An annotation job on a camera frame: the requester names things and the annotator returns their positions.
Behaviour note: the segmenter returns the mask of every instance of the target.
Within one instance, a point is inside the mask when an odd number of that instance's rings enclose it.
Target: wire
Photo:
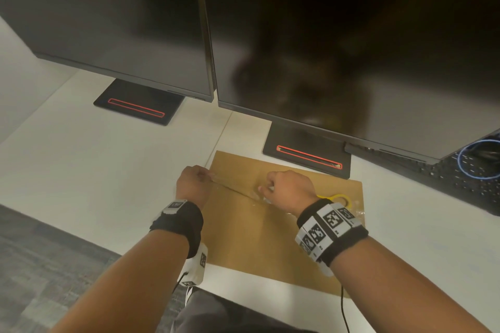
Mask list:
[[[346,314],[343,311],[343,286],[341,286],[341,311],[342,311],[342,317],[344,318],[344,323],[346,323],[347,333],[351,333],[351,331],[349,330],[349,325],[347,325]]]
[[[472,145],[480,144],[482,142],[496,142],[497,144],[500,144],[500,140],[479,140],[479,141],[473,142],[472,144],[469,144],[466,147],[462,148],[462,150],[459,151],[459,155],[457,157],[457,164],[459,166],[459,169],[460,169],[461,172],[463,172],[468,177],[471,177],[471,178],[474,178],[474,179],[479,179],[480,181],[488,181],[488,180],[491,180],[491,179],[500,178],[500,174],[494,175],[492,177],[476,177],[475,175],[472,175],[472,174],[469,174],[468,172],[466,172],[464,170],[464,168],[462,167],[461,158],[462,158],[462,155],[464,154],[464,152],[468,148],[470,148]]]
[[[183,274],[180,276],[180,279],[179,279],[179,281],[177,282],[176,286],[173,288],[172,293],[174,293],[174,291],[176,290],[177,286],[180,284],[180,281],[181,281],[181,280],[183,280],[184,275],[187,275],[187,273],[188,273],[188,272],[186,271],[185,273],[183,273]]]

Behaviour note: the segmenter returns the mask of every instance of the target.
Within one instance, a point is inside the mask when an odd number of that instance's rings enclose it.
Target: black cable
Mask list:
[[[341,311],[342,317],[344,318],[344,323],[346,323],[347,333],[351,333],[351,331],[349,330],[349,325],[347,325],[346,314],[343,311],[343,286],[341,286]]]
[[[180,281],[183,280],[184,278],[184,275],[187,275],[187,271],[185,273],[182,274],[182,276],[180,277],[179,281],[177,282],[176,286],[173,288],[172,290],[172,293],[174,293],[174,291],[176,290],[177,286],[180,284]]]

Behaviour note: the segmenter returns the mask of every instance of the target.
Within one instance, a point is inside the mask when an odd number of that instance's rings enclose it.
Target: hand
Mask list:
[[[267,187],[259,192],[276,207],[299,217],[312,203],[319,200],[311,180],[295,171],[272,171],[267,174]]]
[[[187,166],[177,179],[176,199],[188,200],[202,209],[212,186],[210,172],[201,166]]]

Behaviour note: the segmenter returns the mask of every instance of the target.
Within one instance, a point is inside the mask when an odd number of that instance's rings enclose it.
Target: forearm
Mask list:
[[[430,280],[372,238],[330,268],[378,333],[489,332]]]
[[[154,230],[116,261],[52,332],[154,332],[188,254],[182,235]]]

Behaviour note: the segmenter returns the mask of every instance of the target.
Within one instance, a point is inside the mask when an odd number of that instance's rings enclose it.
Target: white device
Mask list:
[[[180,284],[186,287],[199,286],[203,282],[208,255],[209,249],[207,246],[203,243],[199,244],[196,255],[184,262],[183,270],[180,272],[177,281],[182,279]]]

